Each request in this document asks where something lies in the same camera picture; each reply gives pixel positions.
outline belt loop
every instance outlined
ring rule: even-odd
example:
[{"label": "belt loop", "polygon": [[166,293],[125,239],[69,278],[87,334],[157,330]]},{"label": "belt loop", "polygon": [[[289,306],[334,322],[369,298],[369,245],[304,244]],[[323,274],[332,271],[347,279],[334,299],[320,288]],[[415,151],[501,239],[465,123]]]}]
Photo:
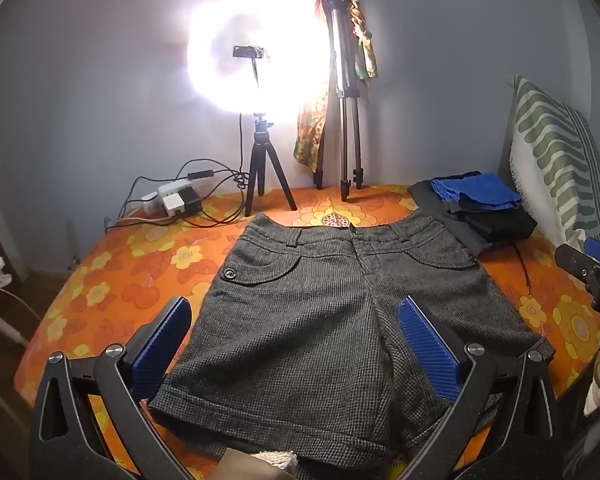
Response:
[{"label": "belt loop", "polygon": [[391,231],[393,231],[398,237],[398,240],[400,240],[401,242],[406,242],[409,239],[409,237],[404,233],[404,231],[400,229],[400,226],[398,224],[389,224],[389,227],[391,228]]},{"label": "belt loop", "polygon": [[286,242],[287,247],[297,247],[298,246],[298,238],[302,234],[302,228],[296,227],[289,229],[289,240]]}]

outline silver bolt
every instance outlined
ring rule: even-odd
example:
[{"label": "silver bolt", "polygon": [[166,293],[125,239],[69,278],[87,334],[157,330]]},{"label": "silver bolt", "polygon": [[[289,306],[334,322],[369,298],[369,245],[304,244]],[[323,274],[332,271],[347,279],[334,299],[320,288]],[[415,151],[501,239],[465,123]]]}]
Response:
[{"label": "silver bolt", "polygon": [[467,346],[467,350],[471,355],[484,354],[484,346],[482,346],[480,343],[470,343],[469,346]]},{"label": "silver bolt", "polygon": [[122,353],[122,345],[116,343],[107,346],[107,349],[104,351],[104,353],[107,354],[109,357],[117,357]]},{"label": "silver bolt", "polygon": [[530,350],[527,355],[535,363],[542,361],[542,354],[538,350]]},{"label": "silver bolt", "polygon": [[61,360],[62,360],[62,352],[53,352],[47,359],[47,361],[49,361],[53,365]]}]

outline glowing light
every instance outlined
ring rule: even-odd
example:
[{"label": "glowing light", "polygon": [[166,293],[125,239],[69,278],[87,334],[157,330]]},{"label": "glowing light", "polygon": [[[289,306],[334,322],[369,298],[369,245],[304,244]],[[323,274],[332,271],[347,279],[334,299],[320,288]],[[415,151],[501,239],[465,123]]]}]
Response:
[{"label": "glowing light", "polygon": [[[194,10],[187,62],[196,91],[233,112],[297,113],[315,98],[329,71],[329,40],[314,15],[315,0],[216,0]],[[234,45],[266,50],[249,59]]]}]

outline shorts waistband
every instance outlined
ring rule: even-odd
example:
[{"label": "shorts waistband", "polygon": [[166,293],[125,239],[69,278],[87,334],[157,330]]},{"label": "shorts waistband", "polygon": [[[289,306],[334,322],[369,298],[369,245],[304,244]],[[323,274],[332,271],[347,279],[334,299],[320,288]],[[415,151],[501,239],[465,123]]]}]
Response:
[{"label": "shorts waistband", "polygon": [[297,247],[327,240],[417,242],[432,237],[442,229],[442,224],[418,210],[392,224],[371,227],[351,225],[345,229],[328,226],[286,227],[274,222],[263,213],[257,213],[247,224],[245,233],[251,232],[288,247]]}]

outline blue folded cloth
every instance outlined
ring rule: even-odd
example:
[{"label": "blue folded cloth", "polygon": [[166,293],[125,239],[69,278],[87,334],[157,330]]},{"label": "blue folded cloth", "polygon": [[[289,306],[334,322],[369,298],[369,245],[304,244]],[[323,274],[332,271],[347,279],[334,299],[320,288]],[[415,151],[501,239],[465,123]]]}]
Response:
[{"label": "blue folded cloth", "polygon": [[509,189],[494,173],[483,173],[465,178],[435,178],[433,191],[445,202],[469,199],[474,207],[485,211],[516,209],[522,197]]}]

